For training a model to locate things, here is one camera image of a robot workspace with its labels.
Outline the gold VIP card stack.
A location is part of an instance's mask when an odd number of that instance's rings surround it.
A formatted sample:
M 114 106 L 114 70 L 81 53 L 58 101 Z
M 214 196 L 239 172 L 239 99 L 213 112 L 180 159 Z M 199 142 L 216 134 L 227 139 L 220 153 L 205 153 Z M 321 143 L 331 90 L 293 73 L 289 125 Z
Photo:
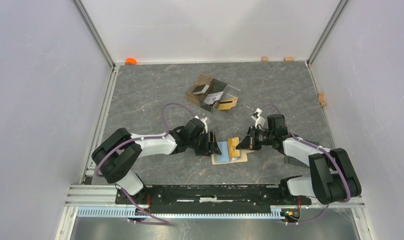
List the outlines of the gold VIP card stack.
M 238 101 L 238 97 L 231 97 L 224 100 L 219 100 L 214 104 L 214 108 L 219 111 L 227 111 L 233 108 Z

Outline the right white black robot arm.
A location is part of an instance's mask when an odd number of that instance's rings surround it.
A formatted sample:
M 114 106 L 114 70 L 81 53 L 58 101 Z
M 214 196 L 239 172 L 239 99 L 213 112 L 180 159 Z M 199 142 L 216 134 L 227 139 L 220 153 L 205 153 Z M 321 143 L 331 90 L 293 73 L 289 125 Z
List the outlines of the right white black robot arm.
M 271 146 L 309 167 L 309 177 L 292 176 L 280 181 L 278 196 L 285 204 L 299 196 L 317 199 L 321 204 L 346 203 L 362 193 L 362 186 L 350 157 L 343 148 L 324 148 L 291 133 L 282 114 L 267 117 L 268 127 L 251 126 L 238 150 L 259 151 Z

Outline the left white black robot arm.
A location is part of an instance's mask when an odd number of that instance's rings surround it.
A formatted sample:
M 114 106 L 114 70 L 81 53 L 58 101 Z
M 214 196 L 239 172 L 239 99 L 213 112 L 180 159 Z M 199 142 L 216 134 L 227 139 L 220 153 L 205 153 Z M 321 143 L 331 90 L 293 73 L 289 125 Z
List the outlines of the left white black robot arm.
M 92 153 L 94 174 L 109 184 L 128 192 L 135 204 L 146 200 L 147 190 L 140 177 L 131 169 L 142 157 L 175 155 L 193 149 L 197 156 L 221 155 L 215 132 L 207 128 L 208 118 L 193 117 L 186 125 L 165 133 L 140 135 L 125 128 L 117 129 Z

